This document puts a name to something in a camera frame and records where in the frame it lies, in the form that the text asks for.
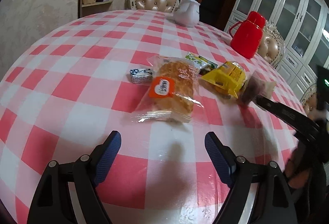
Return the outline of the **yellow sandwich bread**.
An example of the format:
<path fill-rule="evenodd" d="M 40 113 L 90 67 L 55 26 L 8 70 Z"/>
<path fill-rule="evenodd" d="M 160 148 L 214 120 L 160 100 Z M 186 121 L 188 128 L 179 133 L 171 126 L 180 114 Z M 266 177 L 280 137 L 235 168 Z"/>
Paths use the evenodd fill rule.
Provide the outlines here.
<path fill-rule="evenodd" d="M 237 99 L 245 83 L 246 73 L 237 62 L 226 61 L 218 68 L 201 76 L 201 79 L 213 85 L 220 94 Z"/>

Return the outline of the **white glass-door cabinet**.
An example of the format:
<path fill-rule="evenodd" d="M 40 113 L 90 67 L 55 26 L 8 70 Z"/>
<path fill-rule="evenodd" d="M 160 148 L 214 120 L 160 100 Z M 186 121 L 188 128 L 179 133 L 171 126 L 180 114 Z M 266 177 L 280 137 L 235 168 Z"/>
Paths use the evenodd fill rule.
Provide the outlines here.
<path fill-rule="evenodd" d="M 274 24 L 285 43 L 276 69 L 300 99 L 316 83 L 318 65 L 328 67 L 328 7 L 320 0 L 236 0 L 225 32 L 257 11 Z"/>

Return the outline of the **beige tufted chair right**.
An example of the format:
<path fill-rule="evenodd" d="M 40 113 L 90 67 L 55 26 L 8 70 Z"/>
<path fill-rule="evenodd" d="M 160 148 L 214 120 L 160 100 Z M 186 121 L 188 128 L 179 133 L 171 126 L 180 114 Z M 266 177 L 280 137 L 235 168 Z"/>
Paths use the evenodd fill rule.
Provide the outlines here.
<path fill-rule="evenodd" d="M 311 111 L 316 109 L 317 106 L 317 85 L 312 84 L 303 94 L 301 98 L 302 107 L 308 115 Z"/>

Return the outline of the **dark green small snack packet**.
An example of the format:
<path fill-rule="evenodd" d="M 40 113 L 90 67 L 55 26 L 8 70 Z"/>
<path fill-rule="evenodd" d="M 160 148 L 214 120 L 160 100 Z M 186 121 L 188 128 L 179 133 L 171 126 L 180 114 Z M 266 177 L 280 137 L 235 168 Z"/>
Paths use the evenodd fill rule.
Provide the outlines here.
<path fill-rule="evenodd" d="M 200 58 L 201 60 L 203 60 L 204 62 L 207 63 L 206 66 L 202 66 L 201 69 L 200 69 L 200 73 L 199 73 L 199 74 L 200 74 L 201 76 L 203 76 L 203 75 L 209 73 L 210 71 L 212 71 L 212 70 L 218 68 L 218 65 L 217 65 L 216 63 L 214 63 L 214 62 L 212 62 L 212 61 L 206 59 L 205 57 L 203 57 L 203 56 L 199 56 L 199 58 Z"/>

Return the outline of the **sandwich cake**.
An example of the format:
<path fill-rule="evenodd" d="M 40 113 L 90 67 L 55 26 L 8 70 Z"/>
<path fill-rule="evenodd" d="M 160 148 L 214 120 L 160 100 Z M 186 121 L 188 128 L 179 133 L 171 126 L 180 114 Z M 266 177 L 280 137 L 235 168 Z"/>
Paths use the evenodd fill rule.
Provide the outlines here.
<path fill-rule="evenodd" d="M 199 94 L 200 67 L 190 59 L 153 56 L 152 82 L 132 113 L 132 119 L 180 123 L 205 123 L 205 108 Z"/>

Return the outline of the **white ceramic teapot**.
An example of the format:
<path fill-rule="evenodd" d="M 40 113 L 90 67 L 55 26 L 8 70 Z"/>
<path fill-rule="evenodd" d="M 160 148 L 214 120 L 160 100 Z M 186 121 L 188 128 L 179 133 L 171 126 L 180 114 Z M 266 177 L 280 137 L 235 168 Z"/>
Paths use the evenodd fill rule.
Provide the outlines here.
<path fill-rule="evenodd" d="M 200 20 L 200 3 L 196 0 L 182 0 L 179 8 L 173 13 L 175 23 L 192 28 L 199 23 Z"/>

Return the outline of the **pink purple snack bag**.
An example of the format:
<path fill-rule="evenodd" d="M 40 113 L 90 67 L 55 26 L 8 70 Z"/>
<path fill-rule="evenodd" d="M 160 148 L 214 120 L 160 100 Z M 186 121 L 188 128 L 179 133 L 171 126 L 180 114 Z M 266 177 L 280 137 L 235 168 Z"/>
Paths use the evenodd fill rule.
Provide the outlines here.
<path fill-rule="evenodd" d="M 248 106 L 259 95 L 270 99 L 276 85 L 275 81 L 264 81 L 252 75 L 240 90 L 237 102 Z"/>

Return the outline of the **small blue white candy block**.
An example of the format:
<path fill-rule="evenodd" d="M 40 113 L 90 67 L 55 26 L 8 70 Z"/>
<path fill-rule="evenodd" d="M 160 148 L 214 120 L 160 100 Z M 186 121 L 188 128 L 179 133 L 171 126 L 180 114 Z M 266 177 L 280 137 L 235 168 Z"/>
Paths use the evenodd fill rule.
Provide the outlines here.
<path fill-rule="evenodd" d="M 149 83 L 153 79 L 154 71 L 150 68 L 136 68 L 129 71 L 132 83 Z"/>

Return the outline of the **pink white checkered tablecloth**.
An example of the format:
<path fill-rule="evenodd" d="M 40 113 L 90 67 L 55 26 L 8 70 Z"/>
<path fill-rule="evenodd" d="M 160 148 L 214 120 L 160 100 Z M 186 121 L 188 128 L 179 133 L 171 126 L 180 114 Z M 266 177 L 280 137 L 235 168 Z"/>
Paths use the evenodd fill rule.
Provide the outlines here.
<path fill-rule="evenodd" d="M 38 181 L 51 160 L 90 153 L 117 130 L 122 146 L 97 191 L 114 223 L 212 223 L 228 193 L 210 162 L 213 131 L 237 155 L 281 167 L 296 140 L 285 123 L 255 105 L 239 107 L 200 86 L 201 107 L 180 125 L 136 123 L 148 90 L 129 71 L 155 55 L 194 53 L 274 81 L 272 98 L 302 111 L 283 78 L 260 56 L 245 59 L 229 36 L 206 24 L 178 26 L 163 13 L 119 10 L 75 20 L 35 42 L 1 78 L 1 201 L 27 221 Z"/>

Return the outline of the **red thermos jug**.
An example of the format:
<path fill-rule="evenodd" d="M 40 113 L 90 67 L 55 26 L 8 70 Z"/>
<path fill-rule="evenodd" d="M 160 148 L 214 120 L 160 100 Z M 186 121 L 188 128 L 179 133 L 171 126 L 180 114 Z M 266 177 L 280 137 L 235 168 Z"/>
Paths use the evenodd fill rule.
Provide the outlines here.
<path fill-rule="evenodd" d="M 247 59 L 253 58 L 263 36 L 265 21 L 264 16 L 251 11 L 245 21 L 234 24 L 229 29 L 231 48 Z"/>

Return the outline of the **beige tufted chair middle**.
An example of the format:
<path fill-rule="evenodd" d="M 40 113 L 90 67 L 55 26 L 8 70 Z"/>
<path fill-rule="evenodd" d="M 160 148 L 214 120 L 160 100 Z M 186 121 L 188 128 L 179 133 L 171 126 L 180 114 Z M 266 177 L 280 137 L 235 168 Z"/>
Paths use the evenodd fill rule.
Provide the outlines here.
<path fill-rule="evenodd" d="M 257 54 L 274 68 L 277 68 L 285 54 L 285 41 L 273 22 L 265 21 L 263 35 L 260 40 Z"/>

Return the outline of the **green white snack packet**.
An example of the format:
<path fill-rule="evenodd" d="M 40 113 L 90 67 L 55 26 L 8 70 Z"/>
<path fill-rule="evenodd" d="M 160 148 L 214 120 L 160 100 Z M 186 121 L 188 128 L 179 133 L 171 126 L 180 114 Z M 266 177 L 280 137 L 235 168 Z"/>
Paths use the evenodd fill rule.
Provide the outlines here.
<path fill-rule="evenodd" d="M 194 66 L 197 69 L 202 69 L 204 67 L 204 65 L 206 64 L 206 62 L 204 62 L 200 57 L 198 57 L 197 55 L 189 52 L 186 56 L 185 59 L 188 59 L 190 61 L 192 61 L 194 63 Z"/>

